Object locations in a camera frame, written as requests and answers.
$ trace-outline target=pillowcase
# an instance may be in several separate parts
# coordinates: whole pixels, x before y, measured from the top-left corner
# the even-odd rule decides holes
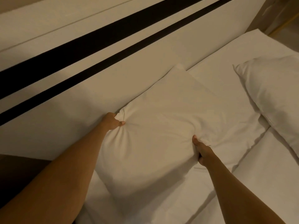
[[[299,156],[299,55],[256,58],[235,71],[269,124]]]
[[[194,134],[223,162],[236,165],[256,139],[259,116],[232,110],[174,67],[120,110],[116,119],[126,124],[107,133],[96,171],[114,197],[137,198],[136,192],[146,190],[159,194],[197,164]],[[247,130],[250,121],[254,125]]]

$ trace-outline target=mattress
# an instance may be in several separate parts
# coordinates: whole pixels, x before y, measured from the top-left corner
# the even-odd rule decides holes
[[[208,56],[189,69],[188,73],[214,94],[225,99],[228,105],[252,111],[256,107],[234,72],[233,64],[240,64],[259,56],[279,57],[292,53],[289,48],[255,30],[240,36]],[[268,127],[265,120],[260,118],[260,122],[256,123],[251,133],[258,132],[257,135],[260,135]],[[124,222],[178,224],[190,222],[215,196],[213,189],[207,170],[198,164],[191,169],[185,179],[164,191],[151,203],[144,205],[133,217],[126,218]],[[95,217],[99,209],[90,205],[89,201],[94,200],[90,192],[89,190],[85,204],[89,204],[86,207],[87,211],[89,214],[93,213]],[[93,219],[94,223],[100,223],[98,218],[96,219]]]
[[[269,128],[234,175],[287,224],[299,222],[299,160],[286,141]],[[217,198],[192,224],[225,224]]]

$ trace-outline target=white pillow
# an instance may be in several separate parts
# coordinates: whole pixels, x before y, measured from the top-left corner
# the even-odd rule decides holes
[[[299,55],[256,58],[235,71],[269,124],[299,156]]]
[[[236,165],[256,139],[251,132],[256,131],[259,115],[232,110],[187,72],[174,67],[120,110],[116,119],[126,124],[106,135],[96,171],[114,197],[151,186],[158,194],[170,187],[166,175],[172,182],[180,181],[197,163],[194,134],[223,162]]]

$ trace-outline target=black stripe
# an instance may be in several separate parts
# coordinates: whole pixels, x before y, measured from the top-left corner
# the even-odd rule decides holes
[[[110,67],[111,65],[125,59],[126,57],[132,55],[133,53],[143,49],[144,47],[154,43],[155,41],[167,36],[168,34],[174,32],[175,30],[187,25],[188,23],[193,22],[194,20],[200,18],[201,16],[213,11],[214,9],[226,4],[231,0],[219,0],[196,13],[166,27],[165,29],[145,38],[144,40],[120,51],[119,53],[114,54],[113,56],[99,62],[98,64],[93,65],[92,67],[87,68],[84,71],[70,77],[58,83],[57,85],[33,96],[32,98],[12,107],[11,109],[0,114],[0,125],[5,124],[6,122],[20,116],[21,114],[29,111],[30,109],[40,105],[41,103],[51,99],[52,97],[62,93],[63,91],[77,85],[78,83],[88,79],[89,77],[97,74],[98,72]]]
[[[0,99],[201,0],[164,0],[1,72]]]

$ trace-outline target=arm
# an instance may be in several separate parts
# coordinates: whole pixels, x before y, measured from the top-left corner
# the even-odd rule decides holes
[[[102,141],[125,122],[107,113],[91,132],[52,161],[0,210],[0,223],[71,224],[83,206]]]
[[[225,223],[285,224],[274,211],[243,185],[212,149],[193,136],[200,152],[199,162],[209,171]]]

